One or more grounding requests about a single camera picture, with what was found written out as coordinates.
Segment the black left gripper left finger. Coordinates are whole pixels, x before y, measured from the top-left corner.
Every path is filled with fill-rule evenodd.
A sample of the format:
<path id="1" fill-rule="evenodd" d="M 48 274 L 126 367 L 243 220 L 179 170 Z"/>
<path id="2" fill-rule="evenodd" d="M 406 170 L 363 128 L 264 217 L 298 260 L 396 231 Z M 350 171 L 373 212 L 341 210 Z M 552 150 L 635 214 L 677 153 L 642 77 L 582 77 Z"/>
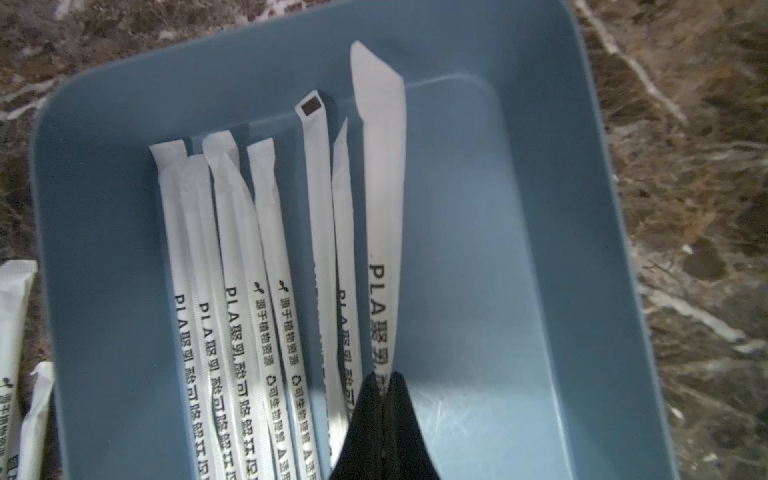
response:
<path id="1" fill-rule="evenodd" d="M 383 402 L 376 376 L 364 380 L 331 480 L 382 478 Z"/>

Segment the blue plastic storage box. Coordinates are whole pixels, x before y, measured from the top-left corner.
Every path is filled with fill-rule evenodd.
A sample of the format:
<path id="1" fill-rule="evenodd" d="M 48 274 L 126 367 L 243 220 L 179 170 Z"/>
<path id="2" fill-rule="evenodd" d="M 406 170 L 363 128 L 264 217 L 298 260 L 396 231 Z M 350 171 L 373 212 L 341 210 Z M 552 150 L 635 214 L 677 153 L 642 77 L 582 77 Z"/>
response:
<path id="1" fill-rule="evenodd" d="M 405 80 L 394 368 L 444 479 L 674 479 L 604 128 L 562 1 L 335 1 L 73 77 L 38 115 L 31 169 L 69 479 L 195 467 L 152 144 L 275 141 L 319 447 L 330 470 L 297 103 L 349 125 L 350 48 Z"/>

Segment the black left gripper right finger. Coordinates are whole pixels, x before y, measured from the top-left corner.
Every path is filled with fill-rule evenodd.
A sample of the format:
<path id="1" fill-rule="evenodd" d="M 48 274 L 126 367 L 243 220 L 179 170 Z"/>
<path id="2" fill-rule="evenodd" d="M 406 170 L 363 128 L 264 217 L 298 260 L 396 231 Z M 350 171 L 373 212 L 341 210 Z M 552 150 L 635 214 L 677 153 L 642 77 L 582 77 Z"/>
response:
<path id="1" fill-rule="evenodd" d="M 438 480 L 404 377 L 394 372 L 383 399 L 382 478 Z"/>

